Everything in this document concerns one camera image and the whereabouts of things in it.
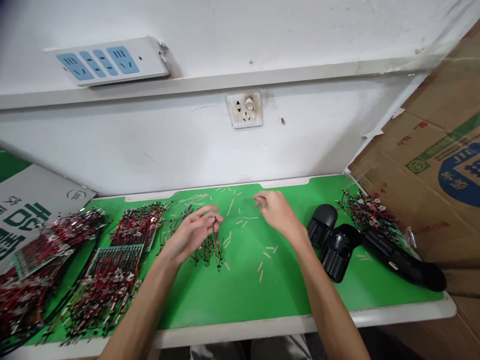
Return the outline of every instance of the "white wall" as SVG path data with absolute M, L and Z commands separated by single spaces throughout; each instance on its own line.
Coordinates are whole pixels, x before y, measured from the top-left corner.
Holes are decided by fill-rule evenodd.
M 0 144 L 102 195 L 335 174 L 411 80 L 267 87 L 264 125 L 241 130 L 223 92 L 20 111 Z
M 454 43 L 477 0 L 8 0 L 0 96 L 73 89 L 42 53 L 149 34 L 174 77 L 412 56 Z M 234 130 L 225 93 L 0 112 L 0 146 L 101 195 L 342 172 L 424 74 L 262 88 L 264 126 Z
M 43 49 L 152 35 L 173 76 L 413 56 L 475 0 L 4 0 L 0 95 L 74 88 Z

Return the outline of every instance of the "electrical socket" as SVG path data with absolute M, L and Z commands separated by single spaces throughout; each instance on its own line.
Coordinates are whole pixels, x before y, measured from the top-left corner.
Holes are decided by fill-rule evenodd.
M 62 53 L 56 58 L 79 81 L 92 80 L 94 76 L 73 52 Z
M 125 46 L 107 47 L 106 51 L 122 74 L 135 74 L 140 72 Z
M 151 36 L 44 50 L 59 71 L 79 87 L 111 84 L 170 74 L 165 44 Z
M 225 99 L 234 129 L 253 128 L 264 124 L 260 91 L 227 94 Z
M 99 49 L 93 50 L 93 55 L 95 55 L 98 58 L 100 63 L 103 65 L 103 67 L 108 71 L 108 73 L 111 76 L 117 76 L 119 74 L 117 70 L 115 70 L 110 60 L 107 59 L 107 57 L 105 56 L 102 50 L 99 50 Z
M 100 66 L 97 64 L 97 62 L 92 58 L 92 56 L 89 54 L 88 51 L 80 51 L 79 52 L 80 56 L 83 58 L 83 60 L 86 61 L 87 65 L 91 67 L 91 69 L 95 72 L 95 74 L 99 78 L 104 78 L 106 75 L 104 71 L 100 68 Z

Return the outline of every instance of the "cardboard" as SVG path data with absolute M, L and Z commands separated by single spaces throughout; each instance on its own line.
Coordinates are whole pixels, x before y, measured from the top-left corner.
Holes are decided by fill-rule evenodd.
M 12 254 L 37 238 L 39 226 L 84 207 L 96 193 L 0 150 L 0 274 Z
M 350 165 L 444 270 L 458 313 L 383 326 L 425 359 L 480 359 L 480 22 Z
M 480 266 L 480 61 L 469 60 L 480 56 L 477 28 L 350 166 L 412 226 L 420 256 L 444 268 Z

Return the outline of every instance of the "hand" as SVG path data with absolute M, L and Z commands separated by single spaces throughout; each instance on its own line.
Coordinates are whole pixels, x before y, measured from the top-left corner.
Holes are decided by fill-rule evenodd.
M 305 228 L 299 218 L 290 207 L 281 191 L 260 191 L 253 197 L 255 206 L 260 205 L 260 214 L 274 229 L 282 233 L 290 242 L 292 238 L 298 238 Z
M 210 205 L 188 215 L 168 239 L 160 256 L 180 266 L 209 234 L 219 231 L 224 218 L 219 213 L 210 212 L 218 210 L 218 206 Z

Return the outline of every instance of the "black plastic part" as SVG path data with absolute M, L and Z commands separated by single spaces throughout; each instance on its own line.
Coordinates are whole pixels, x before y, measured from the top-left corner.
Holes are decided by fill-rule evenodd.
M 334 228 L 337 217 L 337 209 L 330 204 L 322 204 L 316 208 L 306 228 L 308 238 L 314 248 L 321 249 L 323 247 L 323 242 Z
M 408 282 L 435 292 L 447 288 L 447 280 L 438 265 L 420 261 L 394 242 L 371 228 L 363 233 L 363 245 L 387 268 Z
M 362 243 L 362 235 L 351 225 L 333 229 L 325 241 L 321 263 L 330 279 L 341 283 L 354 249 Z

